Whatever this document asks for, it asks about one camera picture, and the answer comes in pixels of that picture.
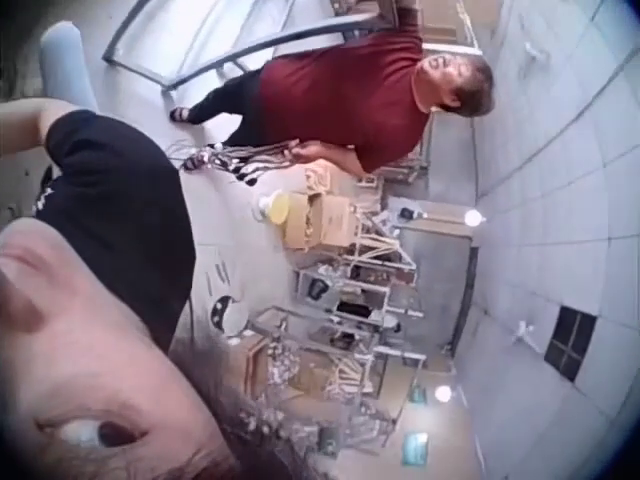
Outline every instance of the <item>black shirt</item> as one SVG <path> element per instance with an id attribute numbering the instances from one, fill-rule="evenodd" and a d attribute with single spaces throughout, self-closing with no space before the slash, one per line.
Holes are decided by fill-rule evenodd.
<path id="1" fill-rule="evenodd" d="M 45 148 L 62 175 L 36 201 L 35 217 L 65 237 L 166 352 L 195 267 L 177 169 L 142 132 L 84 110 L 58 119 Z"/>

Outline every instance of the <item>window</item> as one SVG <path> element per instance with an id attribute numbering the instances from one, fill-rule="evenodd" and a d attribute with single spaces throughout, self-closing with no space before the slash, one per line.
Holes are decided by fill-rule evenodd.
<path id="1" fill-rule="evenodd" d="M 578 376 L 595 325 L 595 316 L 560 307 L 558 322 L 544 360 L 570 382 L 574 382 Z"/>

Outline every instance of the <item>light bulb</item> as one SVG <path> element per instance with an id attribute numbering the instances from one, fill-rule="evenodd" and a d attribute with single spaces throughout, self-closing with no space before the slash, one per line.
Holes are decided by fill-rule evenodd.
<path id="1" fill-rule="evenodd" d="M 477 227 L 484 221 L 482 214 L 475 208 L 464 214 L 464 223 L 469 227 Z"/>
<path id="2" fill-rule="evenodd" d="M 451 400 L 451 396 L 453 394 L 451 392 L 451 387 L 449 387 L 448 385 L 442 385 L 436 388 L 435 395 L 436 395 L 436 399 L 439 402 L 447 403 L 449 400 Z"/>

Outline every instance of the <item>red shirt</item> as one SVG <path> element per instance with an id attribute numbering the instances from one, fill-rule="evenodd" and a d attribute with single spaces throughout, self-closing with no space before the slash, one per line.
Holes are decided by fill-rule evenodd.
<path id="1" fill-rule="evenodd" d="M 353 145 L 367 172 L 409 154 L 429 115 L 411 87 L 423 58 L 418 13 L 399 9 L 398 17 L 396 30 L 267 63 L 259 94 L 267 141 Z"/>

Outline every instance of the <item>short brown hair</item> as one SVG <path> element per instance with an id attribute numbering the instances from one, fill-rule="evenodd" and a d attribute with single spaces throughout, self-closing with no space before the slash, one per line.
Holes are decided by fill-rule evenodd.
<path id="1" fill-rule="evenodd" d="M 463 117 L 481 117 L 491 112 L 495 105 L 493 71 L 481 55 L 465 55 L 465 59 L 471 67 L 471 73 L 453 92 L 460 105 L 441 105 L 440 108 Z"/>

